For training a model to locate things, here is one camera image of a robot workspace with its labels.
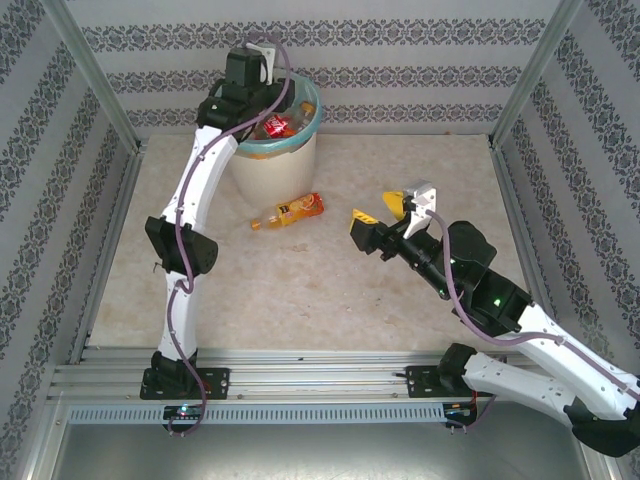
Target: black motor joint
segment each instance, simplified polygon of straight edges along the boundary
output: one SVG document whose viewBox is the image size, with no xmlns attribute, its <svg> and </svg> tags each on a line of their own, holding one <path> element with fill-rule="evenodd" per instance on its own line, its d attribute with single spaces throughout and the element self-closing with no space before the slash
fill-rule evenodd
<svg viewBox="0 0 640 480">
<path fill-rule="evenodd" d="M 210 126 L 223 132 L 255 118 L 272 105 L 284 88 L 284 79 L 271 85 L 262 78 L 266 61 L 262 53 L 251 48 L 233 48 L 227 54 L 225 78 L 218 80 L 198 107 L 198 127 Z M 287 92 L 276 107 L 283 112 L 295 98 L 295 81 L 289 81 Z M 240 141 L 246 132 L 234 135 Z"/>
</svg>

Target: bottle cap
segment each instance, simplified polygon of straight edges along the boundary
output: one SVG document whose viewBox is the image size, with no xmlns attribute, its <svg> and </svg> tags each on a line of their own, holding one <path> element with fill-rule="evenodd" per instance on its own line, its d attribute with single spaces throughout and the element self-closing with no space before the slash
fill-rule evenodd
<svg viewBox="0 0 640 480">
<path fill-rule="evenodd" d="M 307 113 L 314 113 L 316 111 L 316 107 L 309 102 L 302 102 L 300 104 L 300 108 L 302 108 Z"/>
</svg>

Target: metal floor panel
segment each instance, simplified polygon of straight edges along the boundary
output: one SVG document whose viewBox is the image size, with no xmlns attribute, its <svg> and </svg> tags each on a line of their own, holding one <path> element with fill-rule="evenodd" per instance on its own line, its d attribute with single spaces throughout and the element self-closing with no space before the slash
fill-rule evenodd
<svg viewBox="0 0 640 480">
<path fill-rule="evenodd" d="M 159 425 L 69 425 L 59 480 L 589 478 L 569 430 L 497 404 L 467 435 L 426 423 L 205 425 L 170 438 Z"/>
</svg>

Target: white bracket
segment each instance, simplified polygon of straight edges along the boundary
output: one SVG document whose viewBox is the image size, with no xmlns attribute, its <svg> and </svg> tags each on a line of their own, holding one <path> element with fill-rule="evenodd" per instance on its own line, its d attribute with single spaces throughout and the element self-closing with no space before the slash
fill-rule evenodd
<svg viewBox="0 0 640 480">
<path fill-rule="evenodd" d="M 251 48 L 252 50 L 259 51 L 262 56 L 267 60 L 267 70 L 264 68 L 260 69 L 260 81 L 267 81 L 267 85 L 271 85 L 273 83 L 273 65 L 276 62 L 276 48 L 271 47 L 259 47 L 253 43 L 247 43 L 247 48 Z"/>
<path fill-rule="evenodd" d="M 404 194 L 411 195 L 411 203 L 415 209 L 411 211 L 409 226 L 404 232 L 403 238 L 406 240 L 418 230 L 429 226 L 431 217 L 427 215 L 427 210 L 436 211 L 436 189 L 431 182 L 420 180 L 404 189 Z"/>
</svg>

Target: bottle label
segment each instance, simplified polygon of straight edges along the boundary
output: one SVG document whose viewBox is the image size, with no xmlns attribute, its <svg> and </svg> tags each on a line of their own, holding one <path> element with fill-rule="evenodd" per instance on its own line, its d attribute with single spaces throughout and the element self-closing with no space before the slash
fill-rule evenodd
<svg viewBox="0 0 640 480">
<path fill-rule="evenodd" d="M 287 119 L 273 115 L 264 122 L 264 130 L 271 138 L 280 138 L 287 129 Z"/>
</svg>

